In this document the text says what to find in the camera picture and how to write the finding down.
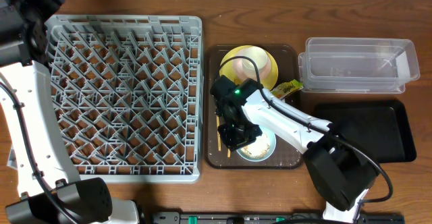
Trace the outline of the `rice and food scraps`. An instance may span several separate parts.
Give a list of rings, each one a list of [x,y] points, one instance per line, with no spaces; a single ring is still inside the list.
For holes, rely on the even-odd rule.
[[[251,158],[262,158],[264,157],[270,147],[270,139],[266,134],[262,134],[248,146],[241,148],[241,151]]]

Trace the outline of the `light blue bowl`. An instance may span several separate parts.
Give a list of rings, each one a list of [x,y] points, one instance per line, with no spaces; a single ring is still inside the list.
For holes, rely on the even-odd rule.
[[[260,162],[260,161],[264,161],[264,160],[268,159],[273,154],[273,152],[275,150],[275,147],[276,147],[276,143],[277,143],[277,141],[276,141],[276,135],[271,130],[268,130],[267,128],[261,128],[261,131],[262,131],[262,134],[266,134],[269,137],[269,139],[270,139],[270,147],[269,147],[269,150],[268,150],[267,154],[264,157],[262,157],[262,158],[251,158],[248,155],[245,155],[241,151],[241,148],[240,148],[236,152],[243,159],[245,159],[247,161],[251,161],[251,162]]]

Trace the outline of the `pink bowl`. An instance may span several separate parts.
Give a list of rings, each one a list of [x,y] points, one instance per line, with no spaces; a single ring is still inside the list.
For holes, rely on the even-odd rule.
[[[240,50],[235,54],[235,56],[236,56],[236,57],[238,57],[238,56],[242,56],[242,55],[241,55],[242,50],[243,50],[243,49],[240,49]],[[244,81],[245,79],[248,78],[248,77],[245,76],[245,74],[244,74],[244,72],[243,72],[243,70],[242,70],[242,59],[235,59],[235,60],[233,60],[233,69],[234,69],[234,71],[235,71],[237,77],[238,77],[239,79],[241,79],[241,81]],[[263,80],[264,78],[266,78],[266,77],[269,75],[270,71],[271,71],[271,65],[270,65],[270,70],[269,70],[268,74],[267,74],[265,77],[260,77],[260,74],[259,74],[260,79]]]

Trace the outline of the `green yellow snack wrapper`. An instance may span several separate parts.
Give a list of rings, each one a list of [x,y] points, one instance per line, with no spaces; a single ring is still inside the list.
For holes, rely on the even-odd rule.
[[[271,93],[278,99],[284,99],[301,89],[303,89],[302,82],[291,80],[290,82],[283,82],[279,84],[271,91]]]

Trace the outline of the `cream white cup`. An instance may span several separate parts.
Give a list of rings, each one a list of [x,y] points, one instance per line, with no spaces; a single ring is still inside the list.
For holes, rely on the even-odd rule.
[[[264,49],[255,46],[248,47],[242,50],[241,55],[254,61],[260,77],[265,77],[268,74],[271,64],[269,63],[267,52]],[[242,59],[242,70],[246,77],[256,78],[254,66],[249,60]]]

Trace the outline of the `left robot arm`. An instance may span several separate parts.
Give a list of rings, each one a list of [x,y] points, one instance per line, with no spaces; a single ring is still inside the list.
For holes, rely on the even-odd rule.
[[[138,223],[131,200],[99,177],[83,180],[65,149],[51,100],[47,20],[65,0],[1,0],[1,107],[18,170],[10,223]]]

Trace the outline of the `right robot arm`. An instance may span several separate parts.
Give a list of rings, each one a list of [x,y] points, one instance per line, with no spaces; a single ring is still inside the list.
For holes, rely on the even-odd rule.
[[[237,85],[226,76],[210,88],[222,143],[238,150],[257,141],[263,129],[302,154],[314,187],[325,199],[323,219],[355,223],[378,171],[370,157],[332,132],[331,122],[287,105],[262,84],[247,79]]]

